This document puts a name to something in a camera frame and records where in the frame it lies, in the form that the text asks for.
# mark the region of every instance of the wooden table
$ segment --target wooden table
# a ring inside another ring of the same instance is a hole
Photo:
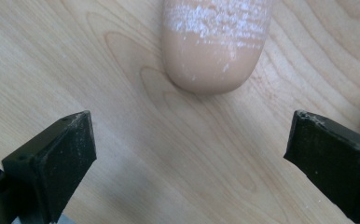
[[[276,1],[255,72],[216,96],[165,75],[162,5],[0,0],[0,160],[88,109],[76,223],[351,223],[283,154],[296,109],[360,132],[360,0]]]

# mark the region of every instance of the wooden surface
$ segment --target wooden surface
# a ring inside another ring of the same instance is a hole
[[[351,223],[283,154],[296,109],[360,132],[360,0],[276,1],[255,72],[216,96],[166,77],[162,5],[0,0],[0,160],[88,109],[77,223]]]

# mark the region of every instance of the peach-colored object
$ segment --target peach-colored object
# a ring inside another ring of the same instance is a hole
[[[272,0],[165,0],[163,61],[180,88],[233,91],[249,78],[267,37]]]

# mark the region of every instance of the black object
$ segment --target black object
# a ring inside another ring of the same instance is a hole
[[[293,117],[284,158],[353,222],[360,222],[360,134],[306,111]]]
[[[89,111],[53,123],[2,160],[0,224],[56,223],[95,160]]]

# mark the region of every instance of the light wood tabletop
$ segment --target light wood tabletop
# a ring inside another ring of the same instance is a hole
[[[296,109],[360,133],[360,0],[277,0],[256,70],[215,96],[167,78],[162,7],[0,0],[0,162],[90,110],[76,223],[352,223],[283,155]]]

